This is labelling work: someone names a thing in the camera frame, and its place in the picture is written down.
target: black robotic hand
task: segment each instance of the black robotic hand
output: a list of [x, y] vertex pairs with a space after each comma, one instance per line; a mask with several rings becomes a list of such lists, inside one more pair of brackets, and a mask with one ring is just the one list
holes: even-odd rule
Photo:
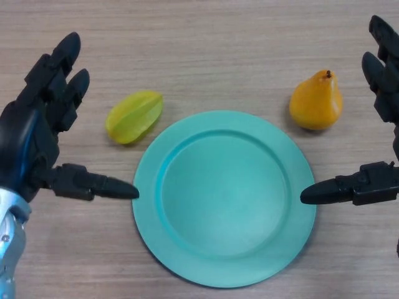
[[[378, 58], [385, 65], [367, 52], [362, 59], [363, 73], [377, 96], [374, 108], [384, 122], [395, 124], [393, 150], [399, 159], [399, 36], [378, 16], [371, 18], [369, 31], [379, 46]], [[352, 201], [359, 206], [394, 200], [398, 192], [399, 168], [393, 162], [377, 162], [362, 165], [353, 175], [314, 184], [303, 190], [300, 200], [304, 204]]]
[[40, 188], [56, 196], [92, 200], [95, 195], [134, 199], [138, 190], [115, 178], [87, 172], [84, 166], [53, 168], [58, 155], [58, 134], [77, 118], [88, 87], [89, 73], [66, 78], [80, 52], [80, 38], [69, 34], [51, 55], [44, 54], [25, 78], [26, 86], [0, 116], [0, 186], [30, 202]]

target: pear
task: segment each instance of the pear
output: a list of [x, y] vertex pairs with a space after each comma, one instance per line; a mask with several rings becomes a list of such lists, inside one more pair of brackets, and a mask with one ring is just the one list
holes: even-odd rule
[[330, 70], [321, 70], [295, 88], [289, 113], [302, 128], [324, 130], [339, 119], [342, 106], [337, 77]]

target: plate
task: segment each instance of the plate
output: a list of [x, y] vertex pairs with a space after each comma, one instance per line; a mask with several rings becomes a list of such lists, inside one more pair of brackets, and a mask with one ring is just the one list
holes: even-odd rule
[[242, 112], [178, 121], [136, 171], [133, 213], [152, 254], [177, 275], [217, 288], [265, 280], [300, 253], [316, 208], [302, 151], [280, 129]]

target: wood grain surface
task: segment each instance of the wood grain surface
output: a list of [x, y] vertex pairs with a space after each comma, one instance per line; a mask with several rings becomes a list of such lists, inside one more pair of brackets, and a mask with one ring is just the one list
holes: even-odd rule
[[[2, 0], [0, 104], [15, 99], [44, 52], [77, 31], [75, 72], [91, 84], [79, 118], [60, 136], [58, 164], [131, 181], [154, 138], [193, 113], [233, 109], [287, 132], [316, 181], [395, 160], [393, 126], [373, 108], [361, 69], [372, 14], [399, 30], [393, 0]], [[336, 72], [341, 119], [323, 134], [287, 117], [294, 87], [320, 69]], [[105, 134], [108, 111], [141, 89], [164, 94], [165, 110], [139, 144], [124, 148]], [[375, 299], [398, 298], [399, 206], [393, 202], [320, 207], [303, 254], [275, 277], [251, 287], [215, 290], [172, 275], [148, 253], [128, 201], [80, 202], [41, 191], [31, 204], [27, 246], [16, 273], [17, 298]]]

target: wooden table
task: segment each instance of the wooden table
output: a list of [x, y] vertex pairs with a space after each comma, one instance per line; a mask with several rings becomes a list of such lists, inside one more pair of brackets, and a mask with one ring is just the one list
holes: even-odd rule
[[[154, 138], [193, 113], [233, 109], [259, 115], [300, 146], [317, 181], [395, 158], [393, 126], [373, 109], [361, 69], [372, 14], [399, 30], [398, 1], [372, 0], [2, 0], [1, 106], [15, 99], [36, 60], [68, 33], [82, 39], [75, 71], [89, 91], [58, 163], [131, 181]], [[293, 88], [320, 69], [338, 75], [345, 107], [315, 135], [287, 116]], [[137, 145], [108, 140], [104, 121], [124, 96], [164, 94], [155, 129]], [[231, 299], [398, 298], [399, 206], [386, 202], [320, 207], [304, 253], [257, 285], [215, 290], [185, 282], [155, 262], [128, 201], [80, 202], [41, 191], [31, 204], [27, 246], [16, 273], [18, 298]]]

